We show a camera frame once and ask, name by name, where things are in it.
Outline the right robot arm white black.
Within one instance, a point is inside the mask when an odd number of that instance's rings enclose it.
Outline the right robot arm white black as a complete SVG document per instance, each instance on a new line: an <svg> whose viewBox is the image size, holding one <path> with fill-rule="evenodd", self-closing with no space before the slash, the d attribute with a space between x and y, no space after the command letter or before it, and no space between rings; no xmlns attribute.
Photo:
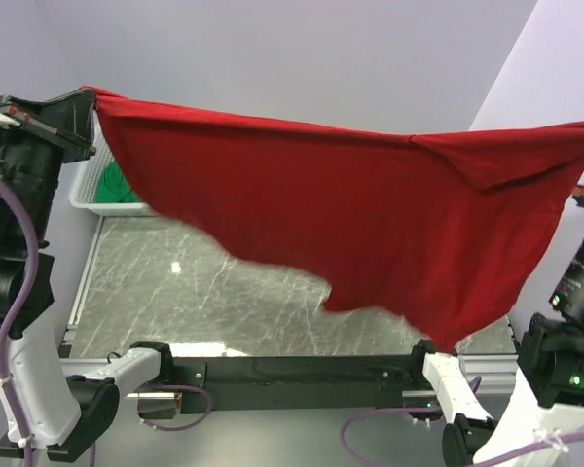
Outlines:
<svg viewBox="0 0 584 467"><path fill-rule="evenodd" d="M584 182L571 192L584 209ZM548 303L551 319L534 314L517 346L514 386L499 419L475 392L480 377L467 379L457 353L428 340L412 348L403 398L406 413L442 417L442 456L447 466L552 466L584 441L584 236Z"/></svg>

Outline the red t-shirt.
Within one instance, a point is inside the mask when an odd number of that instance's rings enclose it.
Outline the red t-shirt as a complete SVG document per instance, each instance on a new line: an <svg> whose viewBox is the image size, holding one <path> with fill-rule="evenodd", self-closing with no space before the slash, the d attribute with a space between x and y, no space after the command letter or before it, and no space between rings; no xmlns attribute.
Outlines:
<svg viewBox="0 0 584 467"><path fill-rule="evenodd" d="M94 97L157 214L324 279L330 312L384 308L442 350L510 311L584 172L584 121L400 135Z"/></svg>

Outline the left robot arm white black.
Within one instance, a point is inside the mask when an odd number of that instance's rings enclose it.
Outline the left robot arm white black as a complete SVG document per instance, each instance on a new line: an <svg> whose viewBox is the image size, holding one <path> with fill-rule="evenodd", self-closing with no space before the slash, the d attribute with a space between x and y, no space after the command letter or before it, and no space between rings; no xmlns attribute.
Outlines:
<svg viewBox="0 0 584 467"><path fill-rule="evenodd" d="M92 452L129 393L169 388L165 343L140 342L99 370L67 376L49 315L54 303L46 229L62 167L95 152L95 96L75 90L47 101L0 96L0 400L7 433L0 456L54 462Z"/></svg>

